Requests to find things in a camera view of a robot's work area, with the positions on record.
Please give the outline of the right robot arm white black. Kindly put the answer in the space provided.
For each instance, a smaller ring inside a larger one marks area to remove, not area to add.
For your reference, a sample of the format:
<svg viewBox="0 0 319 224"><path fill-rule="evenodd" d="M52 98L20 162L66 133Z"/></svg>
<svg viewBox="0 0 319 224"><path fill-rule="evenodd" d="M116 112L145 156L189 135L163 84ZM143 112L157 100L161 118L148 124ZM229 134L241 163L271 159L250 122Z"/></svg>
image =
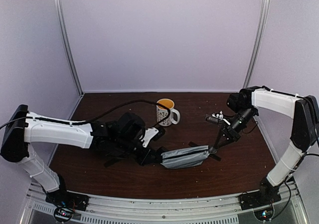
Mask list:
<svg viewBox="0 0 319 224"><path fill-rule="evenodd" d="M314 96L302 97L275 91L266 86L243 88L230 94L227 106L234 111L231 116L223 112L212 113L206 120L221 126L213 151L239 140L248 122L258 117L267 142L274 145L278 155L274 168L260 182L256 193L259 204L267 204L279 186L297 170L309 149L319 141L319 106Z"/></svg>

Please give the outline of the grey zipper pouch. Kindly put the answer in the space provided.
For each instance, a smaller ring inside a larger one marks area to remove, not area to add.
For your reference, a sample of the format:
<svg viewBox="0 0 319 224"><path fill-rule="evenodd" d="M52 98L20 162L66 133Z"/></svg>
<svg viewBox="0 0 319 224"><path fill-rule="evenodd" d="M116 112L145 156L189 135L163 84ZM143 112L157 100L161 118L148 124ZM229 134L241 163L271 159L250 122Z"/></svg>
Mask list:
<svg viewBox="0 0 319 224"><path fill-rule="evenodd" d="M160 164L166 169L183 169L201 165L210 155L216 154L213 146L202 145L165 151Z"/></svg>

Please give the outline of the black comb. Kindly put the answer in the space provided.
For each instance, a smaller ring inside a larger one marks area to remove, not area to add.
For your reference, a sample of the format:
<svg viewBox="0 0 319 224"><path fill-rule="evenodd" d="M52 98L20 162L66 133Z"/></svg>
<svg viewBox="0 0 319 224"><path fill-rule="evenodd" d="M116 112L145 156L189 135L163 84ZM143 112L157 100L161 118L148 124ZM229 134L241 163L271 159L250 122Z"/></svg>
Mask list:
<svg viewBox="0 0 319 224"><path fill-rule="evenodd" d="M107 160L104 162L104 167L105 168L109 168L111 167L112 165L116 164L116 163L119 163L123 160L128 160L130 158L129 155L127 156L117 156L117 157L109 157L107 158Z"/></svg>
<svg viewBox="0 0 319 224"><path fill-rule="evenodd" d="M199 147L199 145L198 144L196 144L196 143L194 143L194 142L189 142L188 143L188 145L190 146L190 147ZM212 150L213 150L213 148L210 148L209 149L209 157L211 157L211 158L213 158L213 159L215 159L216 161L221 161L221 158L219 157L219 156L217 156L214 152L212 152Z"/></svg>

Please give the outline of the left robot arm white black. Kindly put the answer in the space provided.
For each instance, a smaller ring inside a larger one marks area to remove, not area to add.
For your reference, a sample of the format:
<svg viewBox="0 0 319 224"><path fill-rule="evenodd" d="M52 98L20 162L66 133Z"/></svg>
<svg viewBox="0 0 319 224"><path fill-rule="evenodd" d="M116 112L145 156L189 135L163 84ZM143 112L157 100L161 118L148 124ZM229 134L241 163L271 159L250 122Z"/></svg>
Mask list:
<svg viewBox="0 0 319 224"><path fill-rule="evenodd" d="M61 175L53 172L36 154L33 142L58 143L93 149L112 157L125 157L135 154L143 164L147 158L161 160L157 153L148 147L159 130L146 128L145 122L134 113L125 113L116 121L71 121L53 119L28 111L27 105L19 105L5 129L1 156L18 163L44 189L47 196L67 206L72 201Z"/></svg>

